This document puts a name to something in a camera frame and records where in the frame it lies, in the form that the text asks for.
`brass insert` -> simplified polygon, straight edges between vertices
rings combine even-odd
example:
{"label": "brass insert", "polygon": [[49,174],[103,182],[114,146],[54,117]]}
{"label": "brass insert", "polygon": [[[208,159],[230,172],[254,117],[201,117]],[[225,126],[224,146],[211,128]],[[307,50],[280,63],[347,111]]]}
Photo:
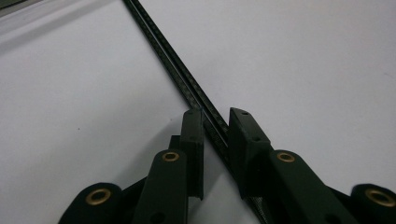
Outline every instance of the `brass insert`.
{"label": "brass insert", "polygon": [[365,193],[367,198],[375,203],[381,204],[386,207],[396,206],[395,200],[382,191],[379,191],[377,189],[367,189]]}
{"label": "brass insert", "polygon": [[107,201],[110,196],[111,191],[109,189],[96,189],[85,198],[85,202],[90,205],[98,205]]}
{"label": "brass insert", "polygon": [[279,153],[277,153],[276,156],[278,159],[285,161],[285,162],[294,162],[295,161],[294,157],[286,152],[279,152]]}
{"label": "brass insert", "polygon": [[163,154],[163,161],[177,161],[179,158],[176,152],[166,152]]}

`circular hole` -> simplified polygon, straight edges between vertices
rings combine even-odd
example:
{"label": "circular hole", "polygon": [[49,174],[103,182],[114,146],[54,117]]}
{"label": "circular hole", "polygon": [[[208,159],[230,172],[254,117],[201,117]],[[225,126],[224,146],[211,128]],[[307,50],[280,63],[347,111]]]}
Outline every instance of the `circular hole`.
{"label": "circular hole", "polygon": [[111,196],[109,189],[96,189],[85,198],[85,202],[90,205],[98,205],[107,201]]}
{"label": "circular hole", "polygon": [[168,160],[172,160],[172,159],[174,159],[175,157],[176,157],[175,154],[166,154],[166,155],[165,155],[165,158],[168,159]]}
{"label": "circular hole", "polygon": [[151,216],[149,221],[153,224],[163,223],[165,221],[165,215],[160,212],[155,213],[154,215]]}
{"label": "circular hole", "polygon": [[106,194],[105,194],[104,192],[102,192],[102,191],[96,192],[96,193],[94,193],[94,194],[92,195],[92,199],[93,199],[93,200],[101,200],[101,199],[103,199],[103,198],[105,198],[105,197],[106,197]]}
{"label": "circular hole", "polygon": [[178,157],[179,156],[176,152],[167,152],[167,153],[163,154],[164,161],[177,161]]}
{"label": "circular hole", "polygon": [[387,197],[385,197],[384,195],[382,195],[382,194],[374,193],[373,194],[373,198],[375,198],[376,201],[379,201],[381,203],[388,203],[389,202],[389,199]]}
{"label": "circular hole", "polygon": [[278,159],[280,159],[282,161],[285,161],[285,162],[293,162],[293,161],[295,161],[294,157],[291,156],[289,153],[286,153],[286,152],[280,152],[276,156],[277,156]]}
{"label": "circular hole", "polygon": [[326,215],[324,219],[326,220],[327,223],[341,224],[340,218],[333,214]]}
{"label": "circular hole", "polygon": [[367,189],[365,191],[366,196],[373,202],[378,203],[380,205],[386,207],[394,207],[396,206],[396,201],[390,197],[388,194],[376,190],[376,189]]}

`white table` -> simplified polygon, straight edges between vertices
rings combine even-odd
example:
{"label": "white table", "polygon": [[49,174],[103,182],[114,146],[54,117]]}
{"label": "white table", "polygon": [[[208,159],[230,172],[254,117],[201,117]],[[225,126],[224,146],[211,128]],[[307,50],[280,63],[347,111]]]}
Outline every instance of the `white table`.
{"label": "white table", "polygon": [[[142,1],[228,119],[329,186],[396,191],[396,2]],[[56,223],[97,182],[147,175],[188,109],[121,1],[44,0],[0,18],[0,218]],[[258,223],[205,142],[190,223]]]}

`black plastic part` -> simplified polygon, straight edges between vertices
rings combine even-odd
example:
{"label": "black plastic part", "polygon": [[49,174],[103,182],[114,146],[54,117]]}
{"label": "black plastic part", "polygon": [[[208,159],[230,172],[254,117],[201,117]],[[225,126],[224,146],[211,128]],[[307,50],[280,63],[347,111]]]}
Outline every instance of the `black plastic part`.
{"label": "black plastic part", "polygon": [[262,196],[268,186],[269,153],[271,141],[256,120],[245,110],[230,109],[228,145],[230,162],[242,198]]}
{"label": "black plastic part", "polygon": [[[103,191],[100,189],[108,190],[110,192],[109,197],[103,203],[89,204],[87,198],[92,200],[98,200],[104,197]],[[98,183],[85,188],[76,199],[69,205],[64,215],[61,217],[59,224],[110,224],[118,223],[120,220],[116,214],[118,213],[118,205],[121,200],[121,189],[108,183]]]}
{"label": "black plastic part", "polygon": [[[160,58],[163,66],[174,80],[191,108],[202,108],[205,113],[203,123],[209,141],[218,153],[224,165],[233,176],[228,152],[228,131],[229,128],[219,111],[213,106],[204,91],[201,89],[195,78],[188,71],[187,67],[179,59],[171,45],[168,43],[162,32],[158,29],[155,22],[151,19],[147,11],[137,0],[123,0],[129,9],[134,20],[141,28],[154,51]],[[267,223],[262,208],[262,198],[248,197],[245,199],[247,204],[256,214],[260,223]]]}
{"label": "black plastic part", "polygon": [[187,155],[188,194],[202,200],[204,198],[204,131],[201,110],[192,109],[184,113],[180,150]]}
{"label": "black plastic part", "polygon": [[187,211],[187,157],[164,150],[154,158],[132,223],[185,224]]}
{"label": "black plastic part", "polygon": [[180,135],[172,135],[169,142],[169,149],[180,149]]}
{"label": "black plastic part", "polygon": [[145,183],[146,178],[143,178],[122,191],[122,199],[118,206],[118,213],[116,214],[117,217],[121,217],[120,224],[131,223],[134,217],[134,210],[139,202]]}
{"label": "black plastic part", "polygon": [[355,186],[351,201],[365,215],[367,223],[396,223],[396,194],[377,185],[363,184]]}
{"label": "black plastic part", "polygon": [[291,223],[358,223],[300,156],[275,150],[270,154],[270,162],[277,195]]}

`small screw hole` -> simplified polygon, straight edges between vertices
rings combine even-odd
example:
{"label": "small screw hole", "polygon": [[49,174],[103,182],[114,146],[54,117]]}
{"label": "small screw hole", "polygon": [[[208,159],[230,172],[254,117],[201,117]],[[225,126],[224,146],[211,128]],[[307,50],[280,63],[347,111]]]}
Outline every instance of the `small screw hole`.
{"label": "small screw hole", "polygon": [[93,200],[101,200],[101,199],[105,198],[105,196],[106,196],[106,194],[105,194],[104,192],[100,191],[100,192],[94,193],[94,194],[91,196],[91,198],[92,198]]}
{"label": "small screw hole", "polygon": [[90,205],[98,205],[107,201],[110,196],[111,191],[109,189],[96,189],[85,198],[85,202]]}
{"label": "small screw hole", "polygon": [[390,197],[388,194],[377,190],[377,189],[367,189],[365,191],[366,196],[374,203],[380,204],[386,207],[396,206],[396,201]]}

